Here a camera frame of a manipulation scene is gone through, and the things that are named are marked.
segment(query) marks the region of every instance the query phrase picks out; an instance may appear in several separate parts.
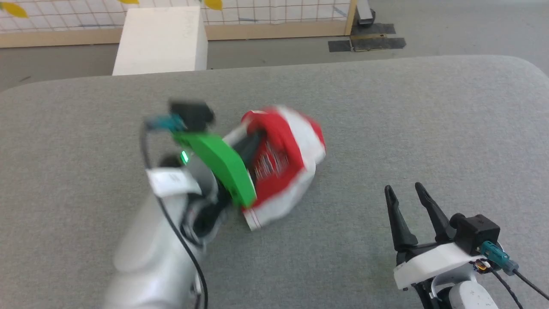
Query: gray fabric surface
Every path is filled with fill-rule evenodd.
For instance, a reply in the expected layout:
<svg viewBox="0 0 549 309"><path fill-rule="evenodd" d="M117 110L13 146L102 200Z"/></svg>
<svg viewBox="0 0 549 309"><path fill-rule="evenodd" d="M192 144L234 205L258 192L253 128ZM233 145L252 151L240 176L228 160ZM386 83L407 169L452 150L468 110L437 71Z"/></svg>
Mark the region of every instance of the gray fabric surface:
<svg viewBox="0 0 549 309"><path fill-rule="evenodd" d="M141 118L202 98L226 133L249 109L317 119L326 160L289 217L250 232L235 214L204 263L211 308L420 308L396 289L383 187L420 242L413 183L450 216L483 213L549 289L549 79L523 60L437 57L41 82L0 94L0 307L95 308L114 248L147 194ZM173 149L167 136L152 143ZM549 304L506 277L526 308ZM480 278L500 308L511 297Z"/></svg>

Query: towel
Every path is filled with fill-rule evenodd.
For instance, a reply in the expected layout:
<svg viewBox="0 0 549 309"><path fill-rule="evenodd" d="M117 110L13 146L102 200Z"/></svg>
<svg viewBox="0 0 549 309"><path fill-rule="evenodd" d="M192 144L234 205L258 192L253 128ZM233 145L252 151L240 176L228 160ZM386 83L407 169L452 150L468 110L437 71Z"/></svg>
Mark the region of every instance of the towel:
<svg viewBox="0 0 549 309"><path fill-rule="evenodd" d="M303 197L326 155L320 126L290 108L277 106L247 112L247 131L266 138L254 159L257 200L242 212L251 230L286 216Z"/></svg>

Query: white label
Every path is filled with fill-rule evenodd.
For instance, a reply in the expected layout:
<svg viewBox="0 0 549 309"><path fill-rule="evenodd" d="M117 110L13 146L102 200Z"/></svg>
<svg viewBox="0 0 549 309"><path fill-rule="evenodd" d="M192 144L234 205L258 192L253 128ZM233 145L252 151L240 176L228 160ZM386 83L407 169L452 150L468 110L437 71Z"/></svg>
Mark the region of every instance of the white label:
<svg viewBox="0 0 549 309"><path fill-rule="evenodd" d="M179 194L202 194L198 182L186 170L179 168L147 169L150 187L154 195L166 197Z"/></svg>

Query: cable connector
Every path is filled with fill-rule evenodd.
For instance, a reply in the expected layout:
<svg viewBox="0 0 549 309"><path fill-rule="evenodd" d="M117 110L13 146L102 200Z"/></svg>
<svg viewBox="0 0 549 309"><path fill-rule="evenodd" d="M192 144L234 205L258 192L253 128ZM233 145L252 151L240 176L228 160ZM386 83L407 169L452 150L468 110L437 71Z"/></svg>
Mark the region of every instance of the cable connector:
<svg viewBox="0 0 549 309"><path fill-rule="evenodd" d="M509 276L514 275L513 270L518 269L518 263L510 260L509 255L491 241L485 241L478 248L480 254L496 263Z"/></svg>
<svg viewBox="0 0 549 309"><path fill-rule="evenodd" d="M147 119L147 127L149 130L160 130L160 131L171 131L171 132L180 132L185 131L187 128L181 116L177 114L169 114L157 116L154 118Z"/></svg>

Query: white box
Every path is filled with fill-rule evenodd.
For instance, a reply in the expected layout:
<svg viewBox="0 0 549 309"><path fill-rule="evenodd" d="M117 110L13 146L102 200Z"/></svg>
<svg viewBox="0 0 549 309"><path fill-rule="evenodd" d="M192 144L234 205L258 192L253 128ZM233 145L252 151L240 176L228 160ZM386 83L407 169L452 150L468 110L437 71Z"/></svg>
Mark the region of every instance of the white box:
<svg viewBox="0 0 549 309"><path fill-rule="evenodd" d="M200 7L130 9L113 75L205 70L207 58Z"/></svg>

